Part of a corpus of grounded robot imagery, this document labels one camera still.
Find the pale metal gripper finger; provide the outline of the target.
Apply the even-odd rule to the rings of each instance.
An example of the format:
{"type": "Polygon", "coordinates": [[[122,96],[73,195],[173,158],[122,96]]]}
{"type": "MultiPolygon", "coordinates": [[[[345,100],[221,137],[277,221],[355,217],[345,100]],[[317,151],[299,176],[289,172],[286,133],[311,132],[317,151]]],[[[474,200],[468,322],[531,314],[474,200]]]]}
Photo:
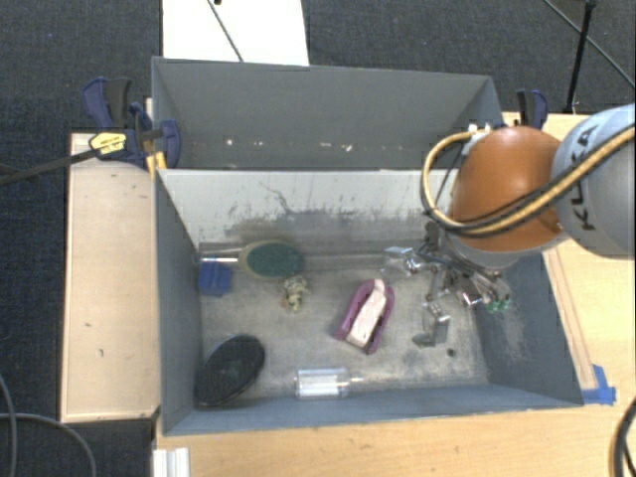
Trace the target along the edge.
{"type": "Polygon", "coordinates": [[[419,273],[423,269],[423,261],[412,247],[391,246],[384,250],[387,267],[400,270],[406,276],[419,273]]]}
{"type": "Polygon", "coordinates": [[[445,344],[451,317],[437,302],[425,304],[422,315],[422,331],[411,338],[419,348],[431,348],[445,344]]]}

